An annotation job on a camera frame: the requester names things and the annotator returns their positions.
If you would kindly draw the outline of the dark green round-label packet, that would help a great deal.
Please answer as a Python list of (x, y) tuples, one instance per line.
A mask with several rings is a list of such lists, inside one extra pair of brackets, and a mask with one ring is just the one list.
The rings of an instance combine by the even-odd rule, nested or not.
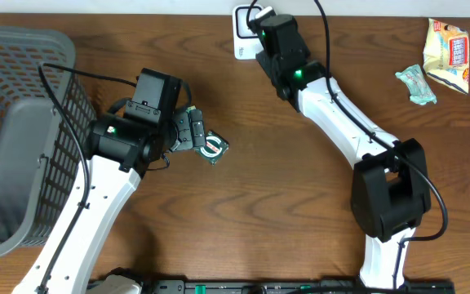
[(209, 130), (206, 134), (206, 144), (195, 149), (196, 153), (214, 166), (228, 151), (229, 143), (218, 133)]

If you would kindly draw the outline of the teal snack packet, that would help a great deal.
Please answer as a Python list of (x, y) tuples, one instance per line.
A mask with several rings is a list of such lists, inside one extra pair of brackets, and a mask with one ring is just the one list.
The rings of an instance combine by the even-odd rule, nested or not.
[(437, 103), (437, 97), (426, 82), (419, 65), (411, 65), (401, 72), (396, 72), (395, 77), (407, 86), (410, 93), (410, 101), (417, 105)]

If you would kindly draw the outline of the yellow snack bag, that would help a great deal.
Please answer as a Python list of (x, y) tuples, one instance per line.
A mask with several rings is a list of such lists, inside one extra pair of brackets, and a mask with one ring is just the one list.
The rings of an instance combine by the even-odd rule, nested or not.
[(423, 70), (434, 81), (467, 95), (470, 40), (468, 32), (452, 24), (428, 19)]

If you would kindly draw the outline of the teal small snack box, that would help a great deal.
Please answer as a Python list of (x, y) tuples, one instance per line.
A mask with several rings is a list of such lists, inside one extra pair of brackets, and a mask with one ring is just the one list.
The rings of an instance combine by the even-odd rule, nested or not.
[(192, 105), (192, 106), (189, 106), (187, 109), (186, 109), (186, 112), (187, 113), (191, 113), (193, 111), (197, 110), (197, 108), (195, 107), (195, 105)]

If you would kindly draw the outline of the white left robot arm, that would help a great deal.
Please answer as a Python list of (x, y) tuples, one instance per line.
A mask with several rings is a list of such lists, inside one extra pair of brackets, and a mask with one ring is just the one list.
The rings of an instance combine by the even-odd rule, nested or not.
[(104, 241), (149, 164), (165, 152), (206, 143), (202, 112), (191, 107), (156, 125), (105, 114), (91, 123), (89, 149), (69, 198), (33, 267), (15, 293), (139, 293), (142, 284), (112, 276), (89, 287)]

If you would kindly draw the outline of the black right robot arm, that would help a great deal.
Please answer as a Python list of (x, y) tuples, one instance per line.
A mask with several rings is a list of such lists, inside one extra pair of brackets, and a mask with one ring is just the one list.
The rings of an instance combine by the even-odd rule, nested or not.
[(407, 245), (431, 208), (423, 147), (415, 139), (401, 142), (373, 123), (302, 51), (286, 56), (261, 51), (255, 58), (279, 97), (314, 122), (352, 168), (352, 213), (366, 236), (362, 285), (402, 289)]

